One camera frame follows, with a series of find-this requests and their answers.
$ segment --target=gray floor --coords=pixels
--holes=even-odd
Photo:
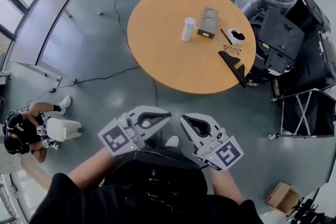
[[[79,80],[106,77],[138,64],[126,45],[113,2],[123,29],[140,0],[98,0],[103,15],[97,15],[88,0],[73,0],[72,18],[59,21],[46,49],[44,60]],[[4,113],[36,100],[53,87],[53,81],[15,63],[9,64],[11,81],[6,91]],[[61,85],[70,81],[63,80]],[[225,92],[193,95],[169,89],[158,83],[159,107],[173,117],[163,128],[163,142],[172,135],[181,139],[182,151],[191,156],[192,145],[179,124],[179,115],[198,112],[213,116],[229,135],[234,135],[245,156],[231,170],[247,198],[254,200],[258,212],[269,211],[264,203],[279,181],[294,185],[306,195],[326,182],[335,151],[335,139],[292,139],[270,141],[268,133],[279,130],[280,109],[270,103],[270,84],[242,89],[237,85]],[[114,117],[138,105],[155,105],[152,79],[141,69],[127,71],[108,80],[85,82],[47,93],[42,101],[58,103],[65,95],[73,98],[65,118],[83,124],[82,137],[63,143],[59,151],[49,150],[42,167],[51,174],[68,173],[86,160],[102,144],[97,133]]]

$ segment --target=white object on table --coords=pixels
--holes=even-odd
[[[227,32],[228,38],[231,40],[232,45],[240,45],[244,42],[244,40],[237,39],[233,36],[232,31],[236,31],[237,33],[240,33],[238,28],[231,28]]]
[[[191,37],[191,33],[193,32],[193,29],[197,29],[195,25],[195,19],[187,17],[184,20],[184,28],[183,28],[182,37],[181,37],[183,41],[189,41]]]
[[[82,125],[78,121],[51,118],[47,121],[47,135],[56,141],[63,142],[82,135]]]

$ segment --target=white cup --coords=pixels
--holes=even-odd
[[[195,25],[195,19],[187,17],[184,20],[184,28],[183,28],[182,37],[181,37],[183,41],[189,41],[191,34],[193,32],[193,29],[197,29]]]

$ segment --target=long desk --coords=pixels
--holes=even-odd
[[[71,14],[66,10],[70,1],[39,0],[20,29],[9,59],[11,62],[16,62],[44,76],[50,75],[50,73],[44,72],[43,69],[51,72],[56,75],[56,86],[60,83],[62,76],[70,78],[73,82],[76,80],[43,62],[44,50],[61,15],[65,13],[71,17]],[[98,14],[102,13],[97,5],[95,8]]]

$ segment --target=person's arm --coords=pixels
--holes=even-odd
[[[215,195],[230,198],[238,205],[241,205],[246,200],[229,171],[217,171],[211,168],[211,178]]]
[[[36,127],[39,127],[41,126],[41,124],[39,124],[33,115],[30,114],[29,111],[24,111],[24,112],[21,112],[21,115],[22,115],[22,118],[23,120],[29,120],[33,125],[35,125]]]
[[[68,176],[80,190],[96,187],[105,175],[115,165],[116,158],[112,157],[106,148],[83,162]]]

